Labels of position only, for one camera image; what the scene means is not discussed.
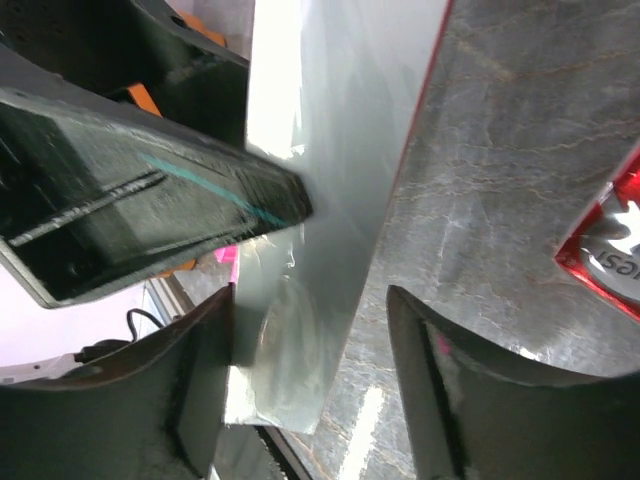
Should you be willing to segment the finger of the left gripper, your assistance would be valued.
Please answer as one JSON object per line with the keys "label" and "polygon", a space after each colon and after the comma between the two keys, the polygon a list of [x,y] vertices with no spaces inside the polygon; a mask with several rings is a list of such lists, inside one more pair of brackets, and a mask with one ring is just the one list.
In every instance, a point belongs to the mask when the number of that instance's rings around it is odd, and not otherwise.
{"label": "finger of the left gripper", "polygon": [[43,307],[106,297],[311,211],[295,173],[134,106],[1,90],[1,263]]}
{"label": "finger of the left gripper", "polygon": [[162,116],[245,145],[249,63],[164,1],[4,1],[9,46],[67,82],[115,99],[142,83]]}

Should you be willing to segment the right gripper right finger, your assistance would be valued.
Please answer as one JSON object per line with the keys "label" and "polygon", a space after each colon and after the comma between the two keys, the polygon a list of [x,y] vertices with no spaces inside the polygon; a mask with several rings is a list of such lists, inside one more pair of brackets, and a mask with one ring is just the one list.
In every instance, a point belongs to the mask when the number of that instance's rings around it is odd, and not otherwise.
{"label": "right gripper right finger", "polygon": [[639,376],[597,377],[503,348],[387,291],[389,335],[421,479],[635,479]]}

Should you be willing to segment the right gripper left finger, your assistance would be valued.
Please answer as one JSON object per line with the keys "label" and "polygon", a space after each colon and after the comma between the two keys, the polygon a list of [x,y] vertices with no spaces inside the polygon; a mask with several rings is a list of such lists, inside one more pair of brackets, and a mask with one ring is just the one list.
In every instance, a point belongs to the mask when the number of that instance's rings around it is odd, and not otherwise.
{"label": "right gripper left finger", "polygon": [[223,427],[234,289],[61,378],[1,389],[4,479],[204,479]]}

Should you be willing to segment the red 3d toothpaste box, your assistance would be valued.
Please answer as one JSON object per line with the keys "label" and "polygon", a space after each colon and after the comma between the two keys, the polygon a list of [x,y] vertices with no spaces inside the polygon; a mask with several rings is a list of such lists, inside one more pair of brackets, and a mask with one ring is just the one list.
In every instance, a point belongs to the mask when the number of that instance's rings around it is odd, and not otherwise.
{"label": "red 3d toothpaste box", "polygon": [[447,1],[259,1],[246,144],[313,214],[238,248],[225,420],[310,433],[329,396]]}
{"label": "red 3d toothpaste box", "polygon": [[612,306],[639,319],[639,147],[603,185],[554,255]]}

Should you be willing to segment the orange plastic bin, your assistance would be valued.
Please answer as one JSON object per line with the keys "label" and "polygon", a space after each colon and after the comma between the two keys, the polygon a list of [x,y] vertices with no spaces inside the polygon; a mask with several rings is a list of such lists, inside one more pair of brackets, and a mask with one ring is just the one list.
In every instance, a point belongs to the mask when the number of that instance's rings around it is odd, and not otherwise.
{"label": "orange plastic bin", "polygon": [[[178,11],[177,19],[183,21],[187,27],[204,35],[214,43],[222,47],[227,46],[226,38],[219,32],[209,30],[199,17],[191,13],[187,13],[185,11]],[[146,112],[154,114],[159,117],[162,116],[161,111],[158,109],[149,91],[142,83],[137,83],[129,86],[127,88],[127,93],[133,100],[134,104],[140,109],[145,110]],[[172,268],[170,270],[157,274],[156,278],[166,279],[174,275],[178,271],[193,271],[196,269],[197,265],[198,265],[198,260],[192,259],[179,266],[176,266],[175,268]]]}

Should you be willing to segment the pink toothpaste box middle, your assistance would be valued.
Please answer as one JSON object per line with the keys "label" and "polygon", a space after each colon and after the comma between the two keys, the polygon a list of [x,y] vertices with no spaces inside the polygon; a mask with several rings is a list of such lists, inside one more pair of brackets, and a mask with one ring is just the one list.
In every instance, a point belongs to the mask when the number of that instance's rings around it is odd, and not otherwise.
{"label": "pink toothpaste box middle", "polygon": [[234,263],[237,257],[237,246],[218,248],[214,251],[214,255],[218,263]]}

